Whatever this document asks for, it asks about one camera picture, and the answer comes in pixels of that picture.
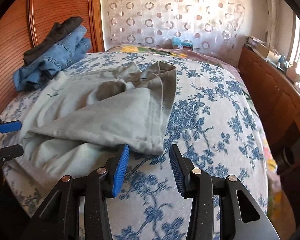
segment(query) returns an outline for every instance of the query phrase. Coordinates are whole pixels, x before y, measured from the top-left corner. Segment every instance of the wooden headboard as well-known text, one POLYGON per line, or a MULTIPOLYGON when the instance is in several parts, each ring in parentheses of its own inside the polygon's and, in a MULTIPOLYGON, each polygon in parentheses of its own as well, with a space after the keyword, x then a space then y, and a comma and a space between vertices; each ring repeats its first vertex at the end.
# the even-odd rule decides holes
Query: wooden headboard
POLYGON ((16 0, 0 20, 0 113, 17 92, 12 74, 23 53, 43 41, 54 22, 80 16, 91 39, 90 52, 102 52, 100 0, 16 0))

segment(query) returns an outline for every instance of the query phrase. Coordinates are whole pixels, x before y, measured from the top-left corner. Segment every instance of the folded fabric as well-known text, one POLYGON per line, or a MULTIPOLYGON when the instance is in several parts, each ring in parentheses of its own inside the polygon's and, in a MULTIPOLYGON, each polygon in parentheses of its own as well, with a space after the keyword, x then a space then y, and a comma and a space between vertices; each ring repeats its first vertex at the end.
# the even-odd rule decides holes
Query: folded fabric
POLYGON ((81 17, 70 17, 66 19, 63 23, 54 23, 52 29, 48 33, 47 37, 38 46, 27 50, 23 54, 23 61, 25 65, 31 64, 34 60, 40 57, 48 49, 50 49, 53 44, 64 39, 68 34, 74 31, 83 22, 81 17))
POLYGON ((80 25, 63 40, 54 44, 29 66, 24 65, 12 76, 17 91, 36 90, 80 59, 91 48, 91 41, 84 38, 87 29, 80 25))
POLYGON ((72 77, 59 72, 23 121, 17 161, 49 191, 65 174, 103 166, 120 144, 161 155, 175 92, 176 69, 160 61, 144 72, 134 63, 72 77))

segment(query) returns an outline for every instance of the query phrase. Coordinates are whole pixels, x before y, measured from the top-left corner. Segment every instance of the sheer curtain with circle pattern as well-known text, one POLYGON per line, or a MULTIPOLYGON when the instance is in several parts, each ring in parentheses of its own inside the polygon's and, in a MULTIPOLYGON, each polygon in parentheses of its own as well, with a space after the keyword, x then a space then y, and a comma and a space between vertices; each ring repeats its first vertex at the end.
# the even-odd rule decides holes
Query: sheer curtain with circle pattern
POLYGON ((106 0, 103 24, 110 47, 120 44, 171 48, 191 41, 194 51, 226 60, 243 22, 243 0, 106 0))

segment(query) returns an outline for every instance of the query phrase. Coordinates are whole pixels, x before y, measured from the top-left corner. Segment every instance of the white and blue floral sheet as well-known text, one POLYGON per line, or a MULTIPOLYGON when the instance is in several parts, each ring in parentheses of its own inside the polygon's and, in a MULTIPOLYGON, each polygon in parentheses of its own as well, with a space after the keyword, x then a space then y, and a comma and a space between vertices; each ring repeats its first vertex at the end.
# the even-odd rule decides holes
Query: white and blue floral sheet
MULTIPOLYGON (((132 61, 143 70, 158 60, 176 66, 178 82, 164 154, 156 158, 130 157, 121 193, 107 201, 113 238, 186 239, 192 200, 183 199, 177 191, 168 155, 171 144, 177 144, 184 157, 210 175, 236 175, 266 211, 267 176, 260 135, 247 100, 231 73, 188 59, 124 52, 87 54, 65 73, 127 66, 132 61)), ((3 111, 2 120, 22 121, 41 91, 19 94, 3 111)), ((0 147, 15 143, 17 133, 0 135, 0 147)), ((34 214, 44 196, 15 161, 4 167, 4 173, 20 204, 29 215, 34 214)), ((217 197, 214 205, 215 239, 219 239, 217 197)))

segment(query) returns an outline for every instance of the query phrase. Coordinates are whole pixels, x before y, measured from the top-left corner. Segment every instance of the silver screw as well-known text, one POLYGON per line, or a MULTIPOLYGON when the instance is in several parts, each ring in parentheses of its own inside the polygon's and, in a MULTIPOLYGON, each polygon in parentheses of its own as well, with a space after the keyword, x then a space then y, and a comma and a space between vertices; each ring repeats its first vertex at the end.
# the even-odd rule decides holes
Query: silver screw
POLYGON ((62 180, 63 182, 68 182, 68 181, 70 180, 70 176, 69 176, 69 175, 64 175, 64 176, 61 178, 61 180, 62 180))
POLYGON ((234 175, 229 175, 228 179, 229 179, 229 181, 232 181, 232 182, 237 181, 237 177, 234 175))
POLYGON ((192 169, 192 172, 193 172, 194 174, 201 174, 201 170, 200 170, 199 168, 194 168, 194 169, 192 169))
POLYGON ((106 172, 107 172, 107 169, 104 168, 104 167, 101 167, 101 168, 97 169, 98 174, 105 174, 106 172))

